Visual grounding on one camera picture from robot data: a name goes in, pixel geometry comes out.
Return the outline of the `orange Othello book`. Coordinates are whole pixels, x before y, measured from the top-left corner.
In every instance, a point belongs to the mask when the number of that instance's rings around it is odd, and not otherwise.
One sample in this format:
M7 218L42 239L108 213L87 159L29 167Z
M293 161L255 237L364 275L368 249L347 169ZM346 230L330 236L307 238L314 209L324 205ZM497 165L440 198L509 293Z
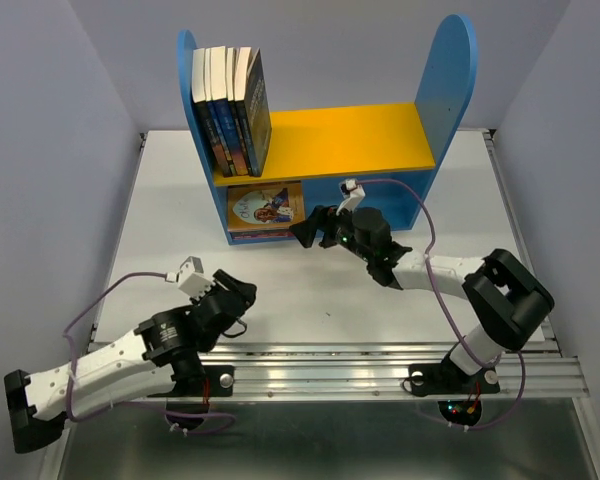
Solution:
M301 182L259 183L227 190L231 232L288 228L305 219Z

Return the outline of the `Nineteen Eighty-Four blue book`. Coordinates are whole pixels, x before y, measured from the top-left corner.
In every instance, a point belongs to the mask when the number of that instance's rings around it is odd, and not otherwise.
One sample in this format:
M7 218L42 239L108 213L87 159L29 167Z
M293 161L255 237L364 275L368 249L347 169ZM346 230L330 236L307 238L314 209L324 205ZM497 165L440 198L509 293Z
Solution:
M247 83L246 111L253 142L253 176L261 177L269 151L272 124L261 52L258 48L251 48L253 53Z

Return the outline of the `Three Days to See book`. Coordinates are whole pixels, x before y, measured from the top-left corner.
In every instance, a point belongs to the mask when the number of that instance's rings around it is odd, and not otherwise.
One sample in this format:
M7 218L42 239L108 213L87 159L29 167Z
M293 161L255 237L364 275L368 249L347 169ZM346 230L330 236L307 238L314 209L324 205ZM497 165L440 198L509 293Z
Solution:
M233 49L233 53L232 86L236 122L247 173L249 176L253 176L253 142L246 111L247 83L253 51L251 47L236 47Z

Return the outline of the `yellow teal paperback book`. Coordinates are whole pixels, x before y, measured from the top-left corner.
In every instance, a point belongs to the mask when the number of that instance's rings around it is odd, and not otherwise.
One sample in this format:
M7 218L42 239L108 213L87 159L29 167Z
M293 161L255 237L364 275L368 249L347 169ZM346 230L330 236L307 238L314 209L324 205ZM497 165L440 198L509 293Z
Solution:
M237 239L258 239L258 238L287 238L292 237L288 230L256 230L244 232L232 232L231 237Z

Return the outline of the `dark door cover book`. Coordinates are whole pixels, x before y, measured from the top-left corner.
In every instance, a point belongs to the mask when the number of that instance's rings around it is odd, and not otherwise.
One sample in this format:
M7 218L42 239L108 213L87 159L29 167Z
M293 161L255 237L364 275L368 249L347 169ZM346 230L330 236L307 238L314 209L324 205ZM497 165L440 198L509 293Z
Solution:
M233 237L257 237L257 236L290 236L291 228L283 227L283 228L273 228L273 229L244 229L244 230L233 230L230 231L230 234Z

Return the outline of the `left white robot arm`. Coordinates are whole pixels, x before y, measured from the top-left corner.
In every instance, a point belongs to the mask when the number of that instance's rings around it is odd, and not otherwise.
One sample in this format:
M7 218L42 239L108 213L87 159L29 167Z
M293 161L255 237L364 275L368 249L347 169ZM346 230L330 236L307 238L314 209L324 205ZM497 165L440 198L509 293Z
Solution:
M69 329L62 333L69 361L37 373L14 370L4 378L13 447L18 454L60 439L68 422L80 423L119 405L137 407L152 395L228 395L221 378L232 368L206 370L201 355L230 335L256 301L255 285L223 270L206 278L191 261L156 278L184 293L187 304L152 315L106 347L78 356Z

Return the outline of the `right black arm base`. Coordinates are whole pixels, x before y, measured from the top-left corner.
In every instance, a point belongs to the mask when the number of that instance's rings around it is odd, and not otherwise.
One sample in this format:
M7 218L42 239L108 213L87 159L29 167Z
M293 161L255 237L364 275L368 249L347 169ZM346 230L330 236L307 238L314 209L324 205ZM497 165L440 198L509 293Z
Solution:
M469 430L482 416L482 397L501 391L494 369L480 368L467 375L447 358L440 363L416 363L408 367L401 389L418 398L440 396L440 420L447 426Z

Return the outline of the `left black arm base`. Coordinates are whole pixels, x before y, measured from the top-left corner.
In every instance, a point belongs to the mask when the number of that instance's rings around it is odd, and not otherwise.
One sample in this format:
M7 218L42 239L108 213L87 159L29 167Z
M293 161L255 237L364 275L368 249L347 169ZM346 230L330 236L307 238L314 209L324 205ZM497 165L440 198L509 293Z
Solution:
M231 397L234 383L235 367L228 363L200 364L193 377L178 379L166 394L164 419L170 430L188 437L218 434L232 427L235 416L213 411L211 400Z

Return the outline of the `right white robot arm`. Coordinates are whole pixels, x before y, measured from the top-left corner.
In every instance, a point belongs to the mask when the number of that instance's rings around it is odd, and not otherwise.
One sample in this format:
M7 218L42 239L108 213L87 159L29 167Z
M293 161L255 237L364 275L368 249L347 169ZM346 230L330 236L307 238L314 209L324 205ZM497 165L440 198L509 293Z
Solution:
M421 252L395 241L375 208L318 206L290 231L305 248L320 236L322 248L348 250L383 287L429 290L438 301L453 296L471 305L477 326L460 335L440 363L411 368L408 380L416 395L460 392L493 369L501 354L520 351L555 307L553 296L511 252L495 249L469 258Z

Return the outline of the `Little Women floral book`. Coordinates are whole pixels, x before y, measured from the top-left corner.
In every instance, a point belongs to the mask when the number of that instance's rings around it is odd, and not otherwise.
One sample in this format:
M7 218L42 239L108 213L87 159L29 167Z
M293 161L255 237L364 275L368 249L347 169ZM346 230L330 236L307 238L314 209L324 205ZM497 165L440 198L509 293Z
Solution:
M283 235L256 235L256 236L237 236L232 235L229 239L230 245L247 245L256 244L262 242L275 242L275 241L286 241L293 240L294 237L290 234L284 233Z

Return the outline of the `middle upright blue book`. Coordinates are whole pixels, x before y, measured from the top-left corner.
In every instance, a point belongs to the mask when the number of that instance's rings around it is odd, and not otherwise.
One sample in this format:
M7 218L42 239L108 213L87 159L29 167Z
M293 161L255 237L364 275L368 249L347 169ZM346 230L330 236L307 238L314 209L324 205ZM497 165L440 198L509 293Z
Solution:
M229 167L228 176L236 176L238 174L237 135L228 100L226 53L225 46L206 49L205 86L219 125L221 144Z

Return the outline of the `blue and yellow bookshelf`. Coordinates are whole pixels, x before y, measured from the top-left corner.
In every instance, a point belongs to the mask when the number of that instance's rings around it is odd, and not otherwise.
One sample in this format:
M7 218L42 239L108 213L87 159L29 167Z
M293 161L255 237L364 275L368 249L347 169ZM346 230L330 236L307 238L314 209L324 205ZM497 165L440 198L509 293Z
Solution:
M215 164L192 100L192 33L177 43L181 99L206 181L227 241L227 190L259 183L301 182L305 219L318 205L341 202L339 184L369 183L367 199L395 230L414 225L470 102L477 69L471 21L447 16L439 25L411 103L273 112L272 136L261 177L228 176Z

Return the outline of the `upright blue orange book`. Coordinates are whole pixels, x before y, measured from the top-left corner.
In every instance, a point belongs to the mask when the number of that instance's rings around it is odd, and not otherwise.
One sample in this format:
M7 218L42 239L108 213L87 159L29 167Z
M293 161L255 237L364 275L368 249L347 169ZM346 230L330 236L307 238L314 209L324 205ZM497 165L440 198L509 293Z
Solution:
M234 166L236 168L236 174L238 176L246 176L248 174L247 160L245 149L243 146L243 138L240 130L239 119L237 110L235 107L235 96L234 96L234 75L235 75L235 60L236 60L236 49L234 47L226 48L226 87L227 87L227 98L229 102L229 108L231 111L234 130L235 130L235 152L232 154Z

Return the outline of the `leftmost upright dark book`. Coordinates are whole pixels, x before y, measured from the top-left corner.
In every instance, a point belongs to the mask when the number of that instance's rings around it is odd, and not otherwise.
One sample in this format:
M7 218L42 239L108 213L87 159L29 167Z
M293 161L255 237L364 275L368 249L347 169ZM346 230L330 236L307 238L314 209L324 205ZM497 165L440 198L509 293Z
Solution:
M209 97L207 96L205 89L205 56L206 50L204 48L198 48L193 51L191 95L207 143L213 153L215 164L220 169L221 173L224 174L226 172L225 167L227 166L226 157L217 133L208 101Z

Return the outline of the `aluminium mounting rail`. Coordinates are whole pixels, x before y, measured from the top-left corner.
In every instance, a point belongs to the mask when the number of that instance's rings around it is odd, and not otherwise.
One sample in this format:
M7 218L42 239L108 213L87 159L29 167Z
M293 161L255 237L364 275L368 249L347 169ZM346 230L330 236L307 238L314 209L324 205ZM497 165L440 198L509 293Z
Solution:
M400 384L414 364L439 363L450 343L258 344L217 346L204 365L235 368L226 402L414 401ZM586 398L580 363L553 341L533 342L523 353L525 399Z

